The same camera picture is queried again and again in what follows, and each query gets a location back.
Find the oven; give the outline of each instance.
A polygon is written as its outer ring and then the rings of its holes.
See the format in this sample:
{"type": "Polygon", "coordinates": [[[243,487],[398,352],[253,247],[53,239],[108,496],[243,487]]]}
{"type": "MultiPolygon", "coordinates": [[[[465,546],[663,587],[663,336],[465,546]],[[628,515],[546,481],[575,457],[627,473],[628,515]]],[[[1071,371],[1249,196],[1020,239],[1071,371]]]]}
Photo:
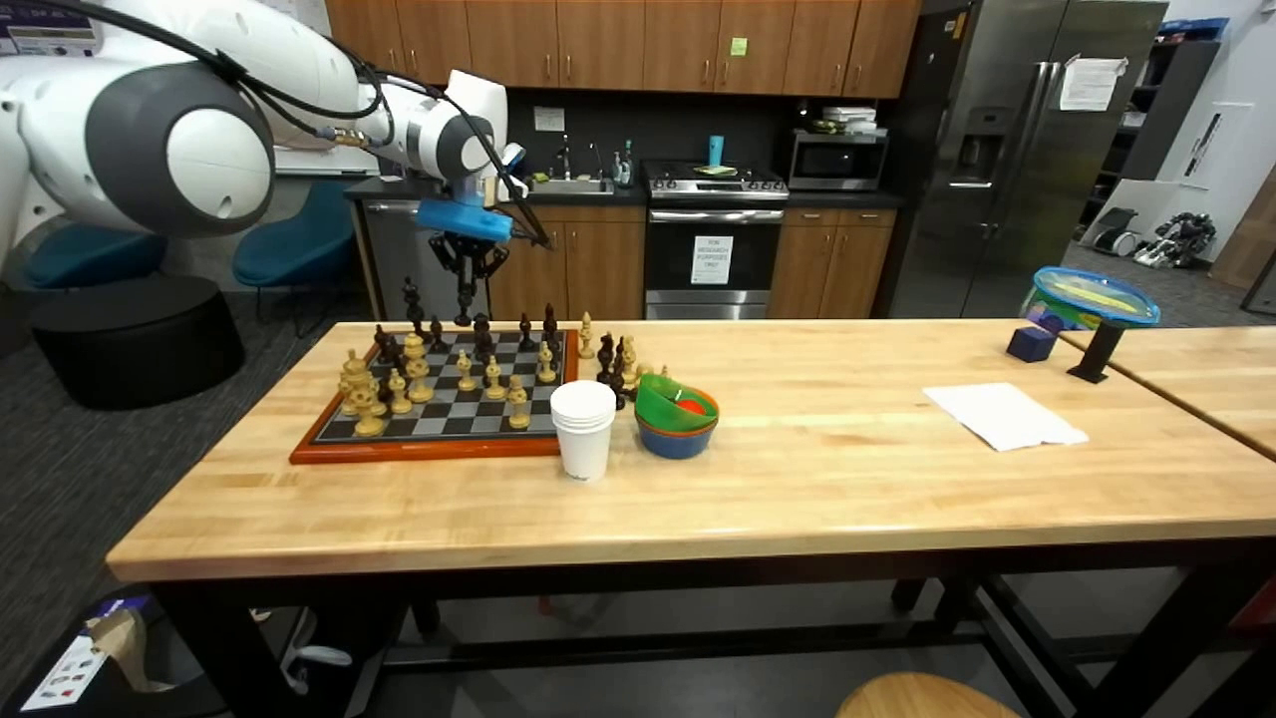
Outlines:
{"type": "Polygon", "coordinates": [[[766,318],[789,187],[768,173],[651,173],[647,318],[766,318]]]}

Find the white paper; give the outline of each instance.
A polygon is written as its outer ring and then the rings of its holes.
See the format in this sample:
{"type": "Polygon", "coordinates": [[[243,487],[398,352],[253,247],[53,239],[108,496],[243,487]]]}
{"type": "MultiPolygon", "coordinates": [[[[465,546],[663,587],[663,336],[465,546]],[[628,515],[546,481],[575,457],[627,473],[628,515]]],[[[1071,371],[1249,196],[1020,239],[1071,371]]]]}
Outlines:
{"type": "Polygon", "coordinates": [[[928,386],[923,397],[992,451],[1087,442],[1084,430],[1007,382],[928,386]]]}
{"type": "Polygon", "coordinates": [[[1127,60],[1071,55],[1065,68],[1059,112],[1109,112],[1127,60]]]}
{"type": "Polygon", "coordinates": [[[692,237],[691,284],[728,284],[732,237],[692,237]]]}

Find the paper cup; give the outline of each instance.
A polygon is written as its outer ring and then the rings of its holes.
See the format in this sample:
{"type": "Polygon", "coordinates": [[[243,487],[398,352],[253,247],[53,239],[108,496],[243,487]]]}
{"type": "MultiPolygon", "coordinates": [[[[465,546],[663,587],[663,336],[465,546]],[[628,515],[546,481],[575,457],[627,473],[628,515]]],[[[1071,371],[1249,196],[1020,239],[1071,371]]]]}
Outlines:
{"type": "Polygon", "coordinates": [[[612,390],[607,382],[563,382],[551,397],[563,477],[594,483],[607,477],[612,390]]]}

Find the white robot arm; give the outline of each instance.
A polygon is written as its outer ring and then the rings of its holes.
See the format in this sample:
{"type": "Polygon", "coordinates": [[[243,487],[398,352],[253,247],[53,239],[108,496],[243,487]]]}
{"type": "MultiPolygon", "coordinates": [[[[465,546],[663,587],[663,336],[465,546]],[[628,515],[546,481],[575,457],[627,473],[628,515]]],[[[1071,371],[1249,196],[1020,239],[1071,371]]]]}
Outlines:
{"type": "Polygon", "coordinates": [[[61,211],[159,237],[237,232],[269,200],[273,129],[296,124],[446,183],[457,205],[417,221],[470,284],[475,265],[498,269],[511,221],[470,196],[504,144],[500,83],[455,72],[438,98],[380,78],[253,0],[39,6],[100,22],[103,50],[0,60],[0,247],[61,211]]]}

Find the upper cabinet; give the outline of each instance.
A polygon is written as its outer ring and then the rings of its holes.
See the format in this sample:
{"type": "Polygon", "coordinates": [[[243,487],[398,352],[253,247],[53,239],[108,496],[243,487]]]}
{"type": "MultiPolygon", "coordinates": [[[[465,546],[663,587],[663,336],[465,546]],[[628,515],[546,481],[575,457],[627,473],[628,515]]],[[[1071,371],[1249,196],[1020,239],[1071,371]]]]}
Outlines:
{"type": "Polygon", "coordinates": [[[899,91],[922,0],[325,0],[358,55],[441,83],[861,98],[899,91]]]}

